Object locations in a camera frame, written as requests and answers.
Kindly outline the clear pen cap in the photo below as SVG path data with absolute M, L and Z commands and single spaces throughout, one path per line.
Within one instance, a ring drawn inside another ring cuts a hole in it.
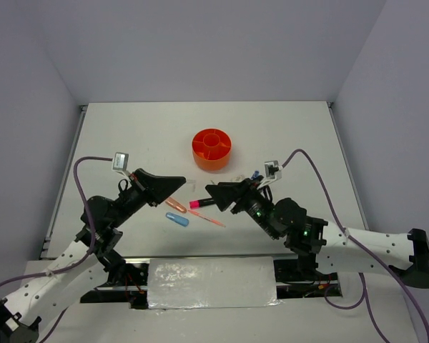
M 187 179 L 187 184 L 191 187 L 192 191 L 195 190 L 197 181 L 194 179 Z

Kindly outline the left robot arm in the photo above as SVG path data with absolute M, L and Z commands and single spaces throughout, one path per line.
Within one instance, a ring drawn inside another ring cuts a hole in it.
M 137 169 L 116 199 L 88 199 L 84 226 L 70 245 L 44 271 L 27 276 L 21 288 L 0 299 L 0 342 L 39 342 L 41 332 L 87 292 L 121 283 L 133 267 L 114 249 L 122 238 L 119 226 L 143 206 L 158 206 L 185 182 Z

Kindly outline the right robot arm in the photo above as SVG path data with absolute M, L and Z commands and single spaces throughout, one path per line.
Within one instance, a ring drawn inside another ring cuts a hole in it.
M 429 241 L 422 229 L 404 234 L 340 229 L 334 222 L 308 216 L 289 197 L 272 202 L 250 179 L 205 189 L 220 211 L 244 212 L 269 237 L 283 239 L 297 255 L 297 273 L 303 279 L 339 272 L 393 273 L 408 287 L 429 289 Z

